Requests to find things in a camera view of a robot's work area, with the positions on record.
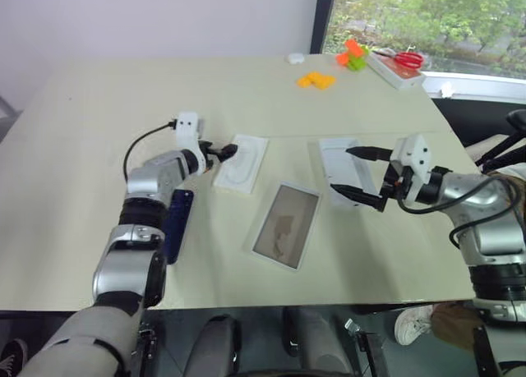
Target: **window frame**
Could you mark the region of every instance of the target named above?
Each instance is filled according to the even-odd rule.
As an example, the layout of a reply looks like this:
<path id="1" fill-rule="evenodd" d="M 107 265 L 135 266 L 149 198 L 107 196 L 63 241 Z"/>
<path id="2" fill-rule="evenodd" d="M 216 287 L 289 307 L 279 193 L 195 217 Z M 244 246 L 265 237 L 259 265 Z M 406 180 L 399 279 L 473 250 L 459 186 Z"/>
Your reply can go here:
<path id="1" fill-rule="evenodd" d="M 310 54 L 321 54 L 334 0 L 317 0 L 311 37 Z M 505 103 L 526 103 L 526 80 L 498 76 L 424 71 L 423 88 L 430 98 L 444 98 L 446 83 L 453 90 L 452 99 L 482 100 Z"/>

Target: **black cable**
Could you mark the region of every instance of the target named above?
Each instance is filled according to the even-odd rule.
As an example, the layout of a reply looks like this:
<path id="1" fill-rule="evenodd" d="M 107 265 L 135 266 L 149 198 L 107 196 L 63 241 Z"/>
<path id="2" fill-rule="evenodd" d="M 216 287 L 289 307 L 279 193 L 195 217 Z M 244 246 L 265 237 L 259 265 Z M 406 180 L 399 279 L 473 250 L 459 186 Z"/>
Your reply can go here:
<path id="1" fill-rule="evenodd" d="M 457 248 L 460 248 L 460 244 L 455 240 L 454 235 L 456 235 L 459 232 L 462 232 L 466 229 L 469 229 L 471 227 L 475 227 L 477 225 L 480 225 L 482 223 L 489 223 L 490 221 L 493 221 L 494 219 L 498 219 L 506 214 L 508 214 L 511 210 L 514 210 L 515 207 L 520 202 L 520 191 L 519 188 L 513 183 L 505 180 L 504 178 L 498 178 L 503 184 L 505 184 L 506 191 L 508 193 L 508 196 L 511 199 L 511 203 L 508 207 L 500 211 L 499 213 L 490 215 L 489 217 L 477 219 L 475 221 L 472 221 L 470 223 L 465 223 L 463 225 L 460 225 L 459 227 L 456 227 L 450 232 L 450 241 L 453 243 L 453 245 Z"/>
<path id="2" fill-rule="evenodd" d="M 403 196 L 402 196 L 401 189 L 396 193 L 396 201 L 398 202 L 398 206 L 400 206 L 400 208 L 403 211 L 405 211 L 407 213 L 410 213 L 410 214 L 428 214 L 428 213 L 433 213 L 435 211 L 441 211 L 441 210 L 444 210 L 444 209 L 448 209 L 449 207 L 453 207 L 453 206 L 455 206 L 455 205 L 457 205 L 457 204 L 459 204 L 461 202 L 464 202 L 466 199 L 469 199 L 471 196 L 473 196 L 476 193 L 478 193 L 482 188 L 484 188 L 485 186 L 487 186 L 491 182 L 496 182 L 496 181 L 499 181 L 499 180 L 500 180 L 499 177 L 489 177 L 487 180 L 484 180 L 483 182 L 481 182 L 480 184 L 475 186 L 471 191 L 466 192 L 462 196 L 459 196 L 458 198 L 450 200 L 449 202 L 445 202 L 445 203 L 443 203 L 441 205 L 435 205 L 435 206 L 432 206 L 432 207 L 428 207 L 426 209 L 411 209 L 408 206 L 404 205 L 404 201 L 402 200 Z"/>
<path id="3" fill-rule="evenodd" d="M 433 213 L 435 211 L 441 211 L 443 209 L 448 209 L 449 207 L 455 206 L 455 205 L 463 202 L 464 200 L 470 198 L 471 196 L 475 195 L 482 188 L 484 188 L 485 186 L 487 186 L 488 184 L 490 184 L 492 182 L 501 182 L 504 185 L 504 187 L 506 189 L 506 193 L 508 194 L 508 196 L 510 198 L 510 205 L 508 207 L 506 207 L 505 209 L 503 209 L 502 211 L 500 211 L 499 213 L 492 214 L 492 215 L 490 215 L 488 217 L 485 217 L 485 218 L 477 219 L 477 220 L 472 221 L 470 223 L 462 224 L 459 227 L 456 227 L 455 229 L 453 229 L 450 232 L 450 235 L 449 235 L 450 241 L 451 241 L 451 243 L 453 243 L 453 245 L 455 247 L 460 248 L 460 244 L 454 238 L 454 235 L 456 235 L 457 233 L 462 232 L 462 231 L 464 231 L 466 229 L 475 227 L 475 226 L 480 225 L 482 223 L 488 223 L 490 221 L 493 221 L 494 219 L 498 219 L 498 218 L 508 214 L 511 210 L 513 210 L 515 212 L 515 215 L 516 215 L 515 207 L 520 202 L 520 190 L 513 182 L 510 182 L 509 180 L 506 180 L 503 177 L 489 177 L 487 180 L 481 182 L 480 184 L 475 186 L 471 191 L 466 192 L 462 196 L 459 196 L 458 198 L 453 199 L 453 200 L 451 200 L 449 202 L 445 202 L 445 203 L 443 203 L 441 205 L 432 206 L 432 207 L 427 208 L 427 209 L 410 209 L 409 207 L 404 205 L 404 202 L 402 200 L 402 191 L 401 191 L 401 189 L 399 189 L 397 191 L 397 193 L 396 193 L 396 201 L 398 202 L 398 206 L 403 211 L 406 211 L 406 212 L 411 213 L 411 214 L 428 214 L 428 213 Z"/>
<path id="4" fill-rule="evenodd" d="M 170 121 L 168 124 L 165 124 L 163 126 L 160 126 L 158 128 L 152 129 L 151 131 L 146 132 L 144 135 L 137 137 L 133 143 L 131 143 L 130 147 L 128 147 L 128 150 L 126 154 L 124 155 L 124 160 L 122 161 L 122 174 L 124 175 L 124 180 L 126 182 L 128 181 L 128 158 L 130 157 L 130 153 L 132 152 L 133 148 L 136 146 L 137 143 L 139 143 L 141 140 L 143 140 L 145 137 L 150 136 L 154 134 L 155 132 L 162 131 L 163 129 L 172 127 L 175 129 L 176 124 L 178 123 L 178 120 Z"/>

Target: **scissors handle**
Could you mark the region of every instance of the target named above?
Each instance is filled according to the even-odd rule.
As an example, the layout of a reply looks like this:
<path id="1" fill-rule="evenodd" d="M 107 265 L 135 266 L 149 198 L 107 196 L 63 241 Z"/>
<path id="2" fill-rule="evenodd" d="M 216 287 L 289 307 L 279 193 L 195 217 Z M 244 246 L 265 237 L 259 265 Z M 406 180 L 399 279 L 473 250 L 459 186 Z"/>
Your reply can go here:
<path id="1" fill-rule="evenodd" d="M 424 63 L 424 57 L 418 53 L 397 53 L 394 60 L 404 67 L 409 69 L 420 69 Z"/>

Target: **green toy block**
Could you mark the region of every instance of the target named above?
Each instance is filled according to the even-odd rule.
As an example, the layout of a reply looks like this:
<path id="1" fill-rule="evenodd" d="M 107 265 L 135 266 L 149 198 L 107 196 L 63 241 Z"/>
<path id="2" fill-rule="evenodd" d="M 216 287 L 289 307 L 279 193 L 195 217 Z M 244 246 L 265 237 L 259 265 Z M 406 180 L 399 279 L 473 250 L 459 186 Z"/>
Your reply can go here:
<path id="1" fill-rule="evenodd" d="M 369 48 L 366 45 L 361 45 L 360 47 L 362 47 L 363 51 L 365 51 L 365 54 L 360 58 L 356 58 L 352 54 L 348 55 L 347 68 L 351 71 L 360 71 L 367 66 L 365 57 L 369 55 Z"/>
<path id="2" fill-rule="evenodd" d="M 366 66 L 367 66 L 367 62 L 365 62 L 365 59 L 363 57 L 356 58 L 356 57 L 351 57 L 350 55 L 348 56 L 347 67 L 351 71 L 360 71 Z"/>

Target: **blue phone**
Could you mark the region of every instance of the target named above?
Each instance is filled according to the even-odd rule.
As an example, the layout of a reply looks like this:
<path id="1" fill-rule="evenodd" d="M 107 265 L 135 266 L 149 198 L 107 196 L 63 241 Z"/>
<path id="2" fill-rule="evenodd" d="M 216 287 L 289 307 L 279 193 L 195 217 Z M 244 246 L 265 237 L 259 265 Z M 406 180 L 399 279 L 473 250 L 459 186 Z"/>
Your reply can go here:
<path id="1" fill-rule="evenodd" d="M 163 253 L 168 264 L 175 264 L 178 260 L 193 200 L 194 193 L 189 190 L 175 190 L 172 195 L 168 215 L 163 223 L 163 232 L 166 235 Z"/>

